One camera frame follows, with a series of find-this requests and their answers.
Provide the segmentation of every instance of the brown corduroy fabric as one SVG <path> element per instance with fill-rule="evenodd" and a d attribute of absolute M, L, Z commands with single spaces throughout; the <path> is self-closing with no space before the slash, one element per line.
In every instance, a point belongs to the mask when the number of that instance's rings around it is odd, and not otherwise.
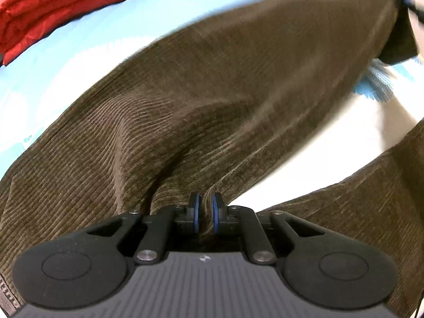
<path fill-rule="evenodd" d="M 204 192 L 207 233 L 210 193 L 230 202 L 322 125 L 380 54 L 395 5 L 266 0 L 188 26 L 118 66 L 0 181 L 0 273 L 9 301 L 22 303 L 11 269 L 25 249 L 137 204 L 151 214 Z M 391 187 L 400 170 L 389 157 L 348 179 L 349 188 L 341 183 L 284 208 L 393 256 L 402 273 L 391 304 L 406 316 L 418 297 L 407 262 L 418 278 L 423 259 L 405 255 L 418 250 L 422 220 L 401 179 Z"/>

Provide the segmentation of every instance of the circular pad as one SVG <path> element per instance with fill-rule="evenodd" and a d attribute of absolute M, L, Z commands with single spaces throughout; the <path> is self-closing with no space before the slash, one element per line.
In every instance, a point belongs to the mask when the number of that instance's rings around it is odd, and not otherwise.
<path fill-rule="evenodd" d="M 60 252 L 46 258 L 43 272 L 54 280 L 74 280 L 91 268 L 90 258 L 79 252 Z"/>
<path fill-rule="evenodd" d="M 319 267 L 325 275 L 341 281 L 358 280 L 368 272 L 366 260 L 347 252 L 333 252 L 324 256 Z"/>
<path fill-rule="evenodd" d="M 108 238 L 57 239 L 24 252 L 13 267 L 22 298 L 53 310 L 77 309 L 114 294 L 128 274 L 127 261 Z"/>

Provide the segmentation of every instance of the red fabric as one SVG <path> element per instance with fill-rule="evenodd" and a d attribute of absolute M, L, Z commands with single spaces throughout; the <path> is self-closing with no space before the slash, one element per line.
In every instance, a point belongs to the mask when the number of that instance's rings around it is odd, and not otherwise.
<path fill-rule="evenodd" d="M 0 0 L 0 54 L 7 65 L 74 17 L 123 0 Z"/>

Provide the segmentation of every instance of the red folded blanket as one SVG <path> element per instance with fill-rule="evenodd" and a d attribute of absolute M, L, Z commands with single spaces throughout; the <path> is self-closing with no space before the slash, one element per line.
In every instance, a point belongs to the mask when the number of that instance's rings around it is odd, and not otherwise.
<path fill-rule="evenodd" d="M 7 65 L 74 17 L 123 0 L 0 0 L 0 54 Z"/>

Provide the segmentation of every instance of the gray ribbed surface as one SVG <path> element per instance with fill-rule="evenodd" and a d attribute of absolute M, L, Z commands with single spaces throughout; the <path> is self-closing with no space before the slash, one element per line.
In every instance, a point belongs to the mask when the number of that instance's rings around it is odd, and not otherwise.
<path fill-rule="evenodd" d="M 98 305 L 69 312 L 24 306 L 16 318 L 395 318 L 383 305 L 356 312 L 325 310 L 292 294 L 274 268 L 253 265 L 241 253 L 170 253 L 139 267 L 126 287 Z"/>

